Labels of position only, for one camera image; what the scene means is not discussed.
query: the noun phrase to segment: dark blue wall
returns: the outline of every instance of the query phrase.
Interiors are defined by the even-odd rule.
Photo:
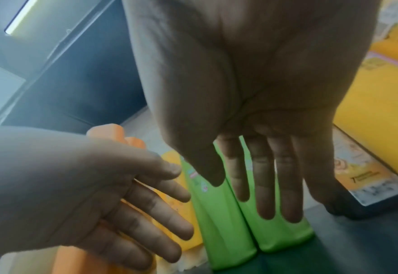
[[[121,0],[102,1],[20,93],[2,125],[84,133],[143,108]]]

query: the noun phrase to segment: green plastic packaging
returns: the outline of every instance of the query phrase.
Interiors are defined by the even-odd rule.
[[[259,248],[263,252],[276,252],[291,246],[301,244],[314,236],[313,229],[304,218],[299,223],[286,221],[280,213],[280,193],[276,177],[276,215],[272,220],[262,219],[256,211],[256,199],[254,197],[253,165],[250,152],[241,138],[244,148],[245,165],[247,169],[250,199],[247,202],[238,202],[239,207],[250,227]]]
[[[253,258],[257,249],[228,182],[213,187],[190,164],[181,162],[212,269]]]

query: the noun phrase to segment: pinky finger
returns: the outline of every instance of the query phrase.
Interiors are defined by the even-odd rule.
[[[76,246],[110,262],[138,271],[149,269],[153,263],[153,256],[146,249],[101,225]]]

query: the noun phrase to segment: human hand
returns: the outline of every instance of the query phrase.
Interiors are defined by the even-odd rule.
[[[301,220],[304,178],[334,199],[332,121],[366,53],[379,0],[123,0],[146,100],[164,140],[259,214]]]
[[[151,266],[151,252],[175,262],[180,246],[121,199],[188,240],[192,225],[134,180],[187,202],[188,191],[172,180],[180,172],[155,153],[110,140],[0,128],[0,255],[65,245],[137,270]]]

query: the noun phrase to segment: tube light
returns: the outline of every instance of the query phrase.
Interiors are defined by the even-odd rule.
[[[26,15],[29,13],[29,11],[32,9],[32,7],[36,4],[37,0],[27,0],[26,3],[22,6],[22,8],[19,10],[17,15],[14,17],[14,19],[10,22],[8,27],[5,29],[5,33],[12,35],[15,31],[15,29],[19,26],[21,21],[26,17]]]

